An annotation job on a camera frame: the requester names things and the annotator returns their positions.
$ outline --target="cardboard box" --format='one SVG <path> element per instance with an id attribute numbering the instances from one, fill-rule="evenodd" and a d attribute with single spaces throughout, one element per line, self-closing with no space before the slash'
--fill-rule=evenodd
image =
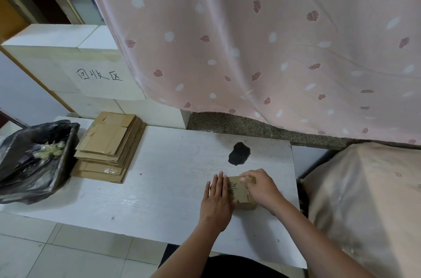
<path id="1" fill-rule="evenodd" d="M 133 126 L 135 115 L 101 112 L 77 145 L 81 152 L 115 155 L 124 147 L 124 138 Z"/>
<path id="2" fill-rule="evenodd" d="M 256 182 L 256 179 L 250 177 L 252 182 Z M 235 209 L 255 209 L 257 207 L 256 202 L 250 195 L 249 190 L 246 188 L 244 183 L 240 181 L 238 176 L 228 177 L 229 189 L 228 199 L 229 201 L 237 200 Z"/>
<path id="3" fill-rule="evenodd" d="M 118 184 L 123 183 L 124 177 L 127 173 L 127 170 L 130 167 L 130 164 L 139 146 L 144 130 L 145 127 L 141 128 L 136 134 L 134 141 L 129 146 L 128 155 L 122 167 L 116 167 L 109 164 L 89 163 L 84 162 L 82 160 L 78 160 L 70 175 L 76 177 L 90 178 L 92 180 L 105 180 L 107 182 L 113 182 Z"/>
<path id="4" fill-rule="evenodd" d="M 134 124 L 129 127 L 126 134 L 122 139 L 122 145 L 114 155 L 106 155 L 100 153 L 88 153 L 81 150 L 77 150 L 75 157 L 84 161 L 90 161 L 92 163 L 107 163 L 117 166 L 122 166 L 125 158 L 129 151 L 129 145 L 133 142 L 135 136 L 140 129 L 145 129 L 146 124 L 142 122 L 138 117 L 135 117 Z"/>

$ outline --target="leaf pattern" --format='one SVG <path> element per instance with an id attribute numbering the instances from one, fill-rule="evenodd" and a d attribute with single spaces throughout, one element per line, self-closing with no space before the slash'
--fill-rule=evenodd
<path id="1" fill-rule="evenodd" d="M 399 43 L 399 49 L 402 49 L 404 46 L 406 46 L 409 43 L 409 36 L 406 38 L 403 38 Z"/>
<path id="2" fill-rule="evenodd" d="M 136 45 L 136 41 L 133 40 L 126 40 L 126 45 L 129 49 L 134 48 L 134 46 Z"/>
<path id="3" fill-rule="evenodd" d="M 254 10 L 254 13 L 259 13 L 260 8 L 261 8 L 260 0 L 254 0 L 253 1 L 253 10 Z"/>
<path id="4" fill-rule="evenodd" d="M 208 43 L 208 42 L 210 41 L 210 40 L 209 40 L 209 36 L 207 36 L 207 35 L 201 36 L 200 40 L 201 40 L 202 42 L 205 42 L 205 43 Z"/>
<path id="5" fill-rule="evenodd" d="M 319 13 L 317 12 L 317 10 L 313 10 L 307 14 L 307 20 L 310 22 L 317 21 L 318 18 L 319 18 Z"/>
<path id="6" fill-rule="evenodd" d="M 312 66 L 309 66 L 310 70 L 315 70 L 315 69 L 318 69 L 318 68 L 320 68 L 320 63 L 315 63 Z"/>
<path id="7" fill-rule="evenodd" d="M 164 73 L 163 73 L 161 70 L 156 70 L 156 71 L 154 72 L 154 75 L 155 75 L 157 78 L 160 78 L 160 77 L 164 76 Z"/>
<path id="8" fill-rule="evenodd" d="M 262 73 L 260 72 L 260 71 L 258 71 L 258 72 L 256 72 L 256 73 L 254 73 L 252 76 L 251 76 L 251 80 L 252 81 L 256 81 L 256 80 L 258 80 L 259 78 L 260 78 L 260 75 L 261 75 Z"/>

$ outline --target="white tabletop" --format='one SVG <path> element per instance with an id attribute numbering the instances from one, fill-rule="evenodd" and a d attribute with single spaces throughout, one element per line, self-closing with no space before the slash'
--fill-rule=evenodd
<path id="1" fill-rule="evenodd" d="M 81 134 L 92 122 L 67 119 L 81 123 Z M 228 155 L 237 142 L 251 155 L 234 166 Z M 289 142 L 148 126 L 123 184 L 71 177 L 43 201 L 0 205 L 0 211 L 179 245 L 197 224 L 203 190 L 213 174 L 222 170 L 236 176 L 258 168 L 299 207 Z M 234 211 L 212 250 L 307 267 L 284 226 L 261 207 Z"/>

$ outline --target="tiled floor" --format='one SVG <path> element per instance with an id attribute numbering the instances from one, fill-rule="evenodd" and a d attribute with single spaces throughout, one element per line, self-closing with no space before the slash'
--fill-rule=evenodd
<path id="1" fill-rule="evenodd" d="M 148 278 L 165 248 L 157 241 L 0 212 L 0 278 Z M 262 263 L 304 278 L 302 269 Z"/>

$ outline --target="stack of flattened cardboard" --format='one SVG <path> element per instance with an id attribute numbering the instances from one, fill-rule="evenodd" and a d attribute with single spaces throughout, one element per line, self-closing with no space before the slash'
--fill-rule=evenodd
<path id="1" fill-rule="evenodd" d="M 76 147 L 71 175 L 122 183 L 145 127 L 133 114 L 101 112 Z"/>

